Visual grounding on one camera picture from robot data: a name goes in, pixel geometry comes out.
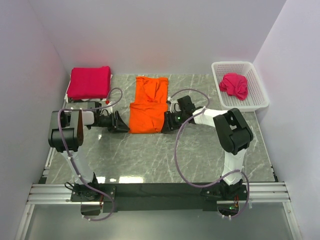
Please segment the orange t shirt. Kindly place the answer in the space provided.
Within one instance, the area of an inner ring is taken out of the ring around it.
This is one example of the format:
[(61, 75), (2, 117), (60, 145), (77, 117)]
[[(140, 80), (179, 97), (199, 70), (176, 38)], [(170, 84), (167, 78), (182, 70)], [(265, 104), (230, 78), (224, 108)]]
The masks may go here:
[(169, 80), (166, 77), (136, 77), (135, 99), (130, 103), (129, 133), (155, 134), (162, 130), (168, 110)]

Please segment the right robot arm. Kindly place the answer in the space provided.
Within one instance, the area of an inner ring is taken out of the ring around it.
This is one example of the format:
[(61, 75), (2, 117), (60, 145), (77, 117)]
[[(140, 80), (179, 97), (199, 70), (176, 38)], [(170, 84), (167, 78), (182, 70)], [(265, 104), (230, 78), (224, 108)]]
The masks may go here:
[(219, 143), (224, 150), (222, 176), (205, 185), (185, 182), (204, 190), (206, 195), (213, 195), (218, 200), (245, 200), (249, 198), (250, 188), (243, 183), (243, 161), (254, 136), (251, 128), (237, 108), (214, 110), (205, 106), (196, 107), (190, 96), (177, 101), (169, 100), (171, 107), (179, 110), (166, 111), (161, 133), (177, 130), (182, 133), (187, 124), (206, 125), (215, 128)]

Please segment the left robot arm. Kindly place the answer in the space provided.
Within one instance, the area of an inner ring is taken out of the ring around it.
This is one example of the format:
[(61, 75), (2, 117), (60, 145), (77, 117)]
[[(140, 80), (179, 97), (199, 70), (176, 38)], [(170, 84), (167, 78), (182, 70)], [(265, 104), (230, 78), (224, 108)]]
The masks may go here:
[(90, 101), (87, 103), (87, 108), (88, 111), (81, 109), (53, 111), (48, 143), (64, 156), (75, 175), (75, 183), (71, 187), (72, 193), (77, 197), (93, 201), (100, 195), (93, 190), (99, 188), (99, 183), (81, 151), (84, 127), (106, 128), (111, 133), (127, 133), (129, 127), (122, 120), (119, 112), (113, 111), (112, 104), (103, 107), (97, 101)]

